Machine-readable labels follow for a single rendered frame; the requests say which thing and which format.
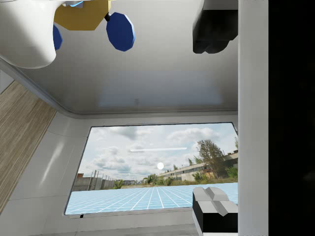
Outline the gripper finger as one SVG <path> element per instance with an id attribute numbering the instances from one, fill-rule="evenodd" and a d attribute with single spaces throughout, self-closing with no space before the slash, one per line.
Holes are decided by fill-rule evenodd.
<path id="1" fill-rule="evenodd" d="M 219 53 L 237 35 L 238 0 L 201 0 L 192 26 L 194 53 Z"/>
<path id="2" fill-rule="evenodd" d="M 192 217 L 199 234 L 238 234 L 238 206 L 217 187 L 196 187 Z"/>

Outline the drone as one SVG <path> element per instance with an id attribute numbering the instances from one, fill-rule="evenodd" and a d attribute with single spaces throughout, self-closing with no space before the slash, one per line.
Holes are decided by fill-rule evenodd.
<path id="1" fill-rule="evenodd" d="M 110 12 L 112 1 L 115 0 L 65 1 L 57 8 L 54 22 L 67 30 L 92 31 L 105 20 L 110 43 L 126 52 L 136 39 L 134 25 L 127 15 Z"/>

